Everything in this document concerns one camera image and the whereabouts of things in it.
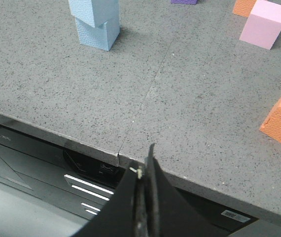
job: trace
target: gray floor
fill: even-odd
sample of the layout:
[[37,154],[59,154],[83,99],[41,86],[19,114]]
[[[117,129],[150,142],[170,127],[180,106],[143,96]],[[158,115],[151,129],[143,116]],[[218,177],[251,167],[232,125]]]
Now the gray floor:
[[0,237],[68,237],[86,220],[0,183]]
[[258,131],[281,34],[239,41],[233,5],[121,0],[105,52],[79,45],[66,0],[0,0],[0,123],[117,165],[155,142],[173,184],[281,225],[281,144]]

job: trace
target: white sticker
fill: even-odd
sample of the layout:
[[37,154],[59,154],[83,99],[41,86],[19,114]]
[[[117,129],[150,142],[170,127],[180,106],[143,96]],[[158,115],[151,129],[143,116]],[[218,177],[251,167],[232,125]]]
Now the white sticker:
[[236,221],[239,221],[239,222],[242,222],[242,223],[245,223],[247,222],[248,220],[250,220],[250,218],[248,217],[245,217],[243,215],[240,215],[238,213],[235,213],[235,212],[232,212],[232,211],[229,211],[229,210],[224,210],[221,215],[223,216],[227,216],[231,219],[234,219]]

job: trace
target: light blue foam block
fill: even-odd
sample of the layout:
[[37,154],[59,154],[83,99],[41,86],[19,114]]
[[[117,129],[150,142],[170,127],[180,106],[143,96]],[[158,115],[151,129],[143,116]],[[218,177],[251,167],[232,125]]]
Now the light blue foam block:
[[119,16],[116,16],[99,27],[92,27],[76,18],[79,42],[95,48],[109,51],[120,33]]
[[71,14],[92,27],[119,15],[118,0],[69,0],[69,3]]

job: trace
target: drawer handle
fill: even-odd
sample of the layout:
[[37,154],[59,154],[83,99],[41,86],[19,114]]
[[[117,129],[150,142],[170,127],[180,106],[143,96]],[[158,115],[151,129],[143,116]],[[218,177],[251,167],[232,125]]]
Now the drawer handle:
[[101,199],[103,199],[103,200],[109,201],[109,198],[104,197],[104,196],[102,196],[102,195],[100,195],[100,194],[94,193],[94,192],[92,192],[92,191],[83,189],[83,188],[81,188],[81,187],[79,187],[79,186],[77,186],[77,185],[74,185],[74,184],[73,184],[71,187],[74,188],[74,189],[78,189],[78,190],[80,190],[80,191],[83,191],[83,192],[85,192],[85,193],[88,193],[88,194],[90,194],[90,195],[93,195],[93,196],[95,196],[95,197],[101,198]]
[[98,212],[100,211],[100,209],[98,209],[98,208],[96,208],[96,207],[94,207],[94,206],[90,206],[90,205],[88,205],[88,204],[86,204],[86,203],[82,203],[81,205],[84,206],[85,211],[87,211],[87,212],[89,212],[89,213],[91,213],[91,214],[94,214],[94,215],[97,215]]
[[105,193],[108,193],[108,194],[111,194],[111,195],[114,194],[114,192],[112,192],[112,191],[110,191],[110,190],[101,188],[101,187],[99,187],[98,185],[91,184],[91,183],[89,183],[89,182],[87,182],[87,181],[78,179],[78,178],[73,177],[73,176],[70,176],[70,175],[68,175],[68,174],[65,174],[64,177],[65,177],[66,180],[67,180],[67,179],[74,180],[74,181],[77,181],[77,182],[82,183],[82,184],[84,184],[84,185],[87,185],[87,186],[90,186],[90,187],[92,187],[92,188],[95,188],[95,189],[98,189],[98,190],[100,190],[100,191],[103,191],[103,192],[105,192]]

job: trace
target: pink foam block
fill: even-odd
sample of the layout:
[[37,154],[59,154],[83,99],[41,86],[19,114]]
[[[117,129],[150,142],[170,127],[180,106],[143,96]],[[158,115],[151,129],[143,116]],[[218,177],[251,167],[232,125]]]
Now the pink foam block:
[[241,33],[240,40],[271,49],[281,32],[281,5],[257,0]]

